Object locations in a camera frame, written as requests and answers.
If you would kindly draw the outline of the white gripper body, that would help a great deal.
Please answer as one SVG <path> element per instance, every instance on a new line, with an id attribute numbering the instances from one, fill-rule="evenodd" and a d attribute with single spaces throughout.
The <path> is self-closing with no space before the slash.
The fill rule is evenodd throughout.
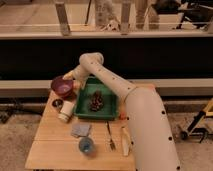
<path id="1" fill-rule="evenodd" d="M 66 73 L 63 77 L 63 80 L 75 79 L 80 83 L 80 87 L 84 88 L 86 81 L 88 79 L 88 71 L 84 69 L 81 65 L 78 65 L 73 70 Z"/>

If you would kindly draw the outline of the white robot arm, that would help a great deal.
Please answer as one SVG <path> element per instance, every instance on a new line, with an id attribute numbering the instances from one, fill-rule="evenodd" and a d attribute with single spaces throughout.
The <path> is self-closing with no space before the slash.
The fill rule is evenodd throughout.
<path id="1" fill-rule="evenodd" d="M 103 66 L 101 53 L 84 53 L 65 80 L 84 85 L 93 74 L 125 104 L 137 171 L 183 171 L 162 99 L 155 89 L 136 86 Z"/>

